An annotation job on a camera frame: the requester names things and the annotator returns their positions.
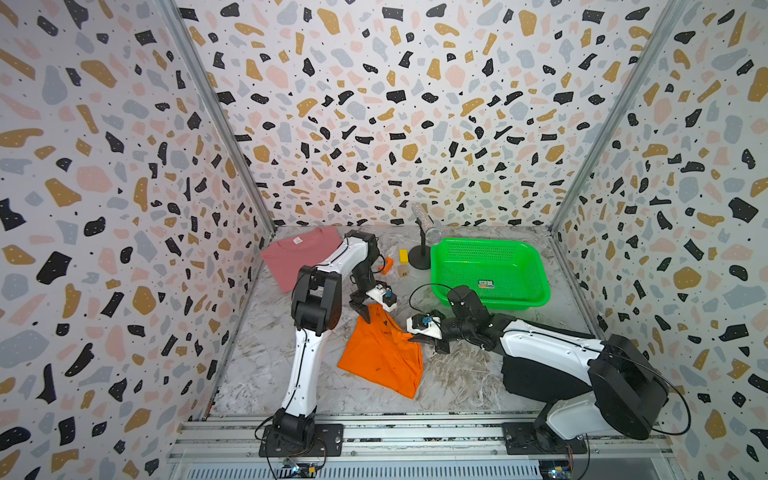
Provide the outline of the orange t-shirt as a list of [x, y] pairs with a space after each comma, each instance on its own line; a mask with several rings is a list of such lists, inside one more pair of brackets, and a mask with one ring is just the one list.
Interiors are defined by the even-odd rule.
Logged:
[[423, 375], [422, 348], [411, 342], [380, 304], [367, 305], [337, 366], [353, 375], [414, 399]]

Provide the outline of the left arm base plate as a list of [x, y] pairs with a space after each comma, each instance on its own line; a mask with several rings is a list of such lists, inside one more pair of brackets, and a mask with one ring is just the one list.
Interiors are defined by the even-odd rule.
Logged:
[[344, 425], [341, 423], [315, 424], [308, 433], [293, 438], [275, 430], [272, 425], [265, 428], [258, 455], [266, 457], [310, 456], [339, 457], [344, 443]]

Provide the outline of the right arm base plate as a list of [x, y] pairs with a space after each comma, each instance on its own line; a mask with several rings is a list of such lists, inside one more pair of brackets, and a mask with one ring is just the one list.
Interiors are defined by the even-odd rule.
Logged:
[[548, 427], [537, 428], [533, 422], [505, 422], [501, 426], [508, 455], [586, 454], [583, 440], [563, 440]]

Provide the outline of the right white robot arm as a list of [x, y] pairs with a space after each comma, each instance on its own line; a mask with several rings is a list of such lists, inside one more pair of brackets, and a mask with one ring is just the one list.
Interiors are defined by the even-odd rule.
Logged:
[[507, 392], [543, 403], [530, 424], [511, 434], [514, 446], [544, 452], [594, 434], [646, 440], [666, 404], [670, 385], [621, 335], [600, 340], [492, 313], [467, 286], [447, 293], [451, 314], [419, 312], [406, 323], [417, 343], [447, 354], [464, 341], [502, 357]]

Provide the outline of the black t-shirt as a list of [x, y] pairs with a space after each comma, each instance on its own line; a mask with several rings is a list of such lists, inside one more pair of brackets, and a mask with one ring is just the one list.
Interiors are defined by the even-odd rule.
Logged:
[[591, 390], [573, 375], [520, 357], [505, 356], [501, 373], [508, 393], [544, 403], [568, 400]]

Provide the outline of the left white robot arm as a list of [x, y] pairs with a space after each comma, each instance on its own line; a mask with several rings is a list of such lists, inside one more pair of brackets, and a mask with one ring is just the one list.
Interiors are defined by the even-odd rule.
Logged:
[[391, 287], [375, 278], [375, 263], [381, 257], [374, 234], [353, 230], [320, 264], [299, 270], [290, 308], [296, 327], [294, 359], [285, 397], [272, 418], [272, 437], [301, 450], [315, 440], [317, 380], [324, 346], [341, 318], [343, 281], [353, 279], [356, 290], [349, 305], [367, 322], [369, 301], [386, 312], [397, 306]]

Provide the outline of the green plastic basket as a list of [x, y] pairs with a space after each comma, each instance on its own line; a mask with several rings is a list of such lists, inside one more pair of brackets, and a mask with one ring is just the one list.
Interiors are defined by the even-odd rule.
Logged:
[[445, 238], [430, 250], [432, 290], [447, 306], [450, 287], [467, 286], [490, 310], [546, 305], [550, 286], [539, 252], [512, 240]]

